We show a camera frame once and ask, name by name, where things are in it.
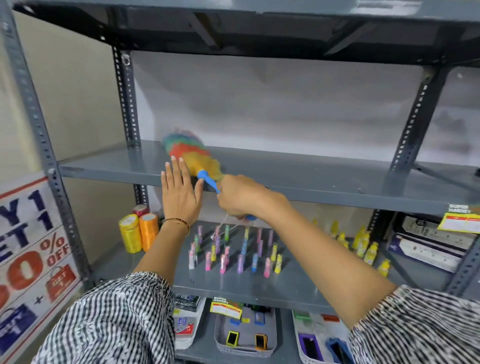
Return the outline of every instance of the person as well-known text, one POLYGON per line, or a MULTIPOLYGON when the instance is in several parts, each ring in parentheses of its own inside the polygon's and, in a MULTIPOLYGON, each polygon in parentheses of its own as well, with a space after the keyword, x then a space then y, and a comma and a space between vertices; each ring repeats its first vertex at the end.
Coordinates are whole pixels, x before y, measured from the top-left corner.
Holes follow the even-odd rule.
MULTIPOLYGON (((77 300, 48 334, 33 363, 172 363, 170 286, 180 248, 202 206, 185 162, 161 175, 163 223, 132 274, 77 300)), ((225 175, 218 203, 230 215, 255 215, 278 233, 342 321, 356 364, 480 363, 480 303, 397 287, 250 178, 225 175)))

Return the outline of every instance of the sleeve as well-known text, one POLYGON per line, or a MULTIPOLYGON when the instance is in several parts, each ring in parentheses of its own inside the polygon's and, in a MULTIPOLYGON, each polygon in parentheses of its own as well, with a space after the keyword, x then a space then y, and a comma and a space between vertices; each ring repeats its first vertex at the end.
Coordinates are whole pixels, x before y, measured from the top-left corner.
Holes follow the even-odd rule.
POLYGON ((356 364, 478 363, 480 303, 400 286, 350 334, 356 364))
POLYGON ((159 275, 109 281, 67 310, 32 363, 172 363, 172 314, 173 295, 159 275))

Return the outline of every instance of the poster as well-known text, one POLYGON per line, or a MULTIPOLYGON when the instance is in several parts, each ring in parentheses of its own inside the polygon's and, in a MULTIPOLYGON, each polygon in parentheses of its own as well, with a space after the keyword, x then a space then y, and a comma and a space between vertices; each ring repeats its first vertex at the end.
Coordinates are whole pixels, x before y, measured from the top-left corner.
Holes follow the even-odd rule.
POLYGON ((13 363, 80 288, 47 178, 0 187, 0 364, 13 363))

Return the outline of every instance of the blue duster handle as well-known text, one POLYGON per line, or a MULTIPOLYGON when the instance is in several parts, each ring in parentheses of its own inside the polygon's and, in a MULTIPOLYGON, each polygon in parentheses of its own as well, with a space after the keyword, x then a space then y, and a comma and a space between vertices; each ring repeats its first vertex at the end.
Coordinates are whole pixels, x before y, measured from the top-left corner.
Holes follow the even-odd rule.
MULTIPOLYGON (((203 178, 205 180, 205 182, 207 182, 207 184, 209 184, 211 187, 215 188, 215 191, 216 193, 220 193, 220 191, 218 190, 218 188, 216 187, 216 182, 212 179, 212 177, 210 177, 208 175, 208 172, 205 171, 205 170, 201 170, 200 172, 198 172, 197 174, 197 177, 198 178, 203 178)), ((253 215, 247 215, 246 216, 246 219, 247 220, 250 220, 250 221, 255 221, 257 220, 257 218, 253 215)))

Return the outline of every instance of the gold bracelet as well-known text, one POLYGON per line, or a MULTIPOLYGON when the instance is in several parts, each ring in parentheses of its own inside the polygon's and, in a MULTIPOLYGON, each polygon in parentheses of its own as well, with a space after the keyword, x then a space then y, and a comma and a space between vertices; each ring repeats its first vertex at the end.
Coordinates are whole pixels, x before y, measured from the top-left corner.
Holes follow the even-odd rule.
POLYGON ((180 219, 180 218, 166 218, 163 222, 165 223, 165 222, 167 222, 167 221, 169 221, 169 220, 171 220, 171 221, 179 221, 179 222, 183 223, 183 224, 187 227, 187 235, 185 235, 185 236, 188 236, 188 234, 190 234, 190 226, 189 226, 189 224, 187 224, 187 222, 186 222, 185 220, 182 220, 182 219, 180 219))

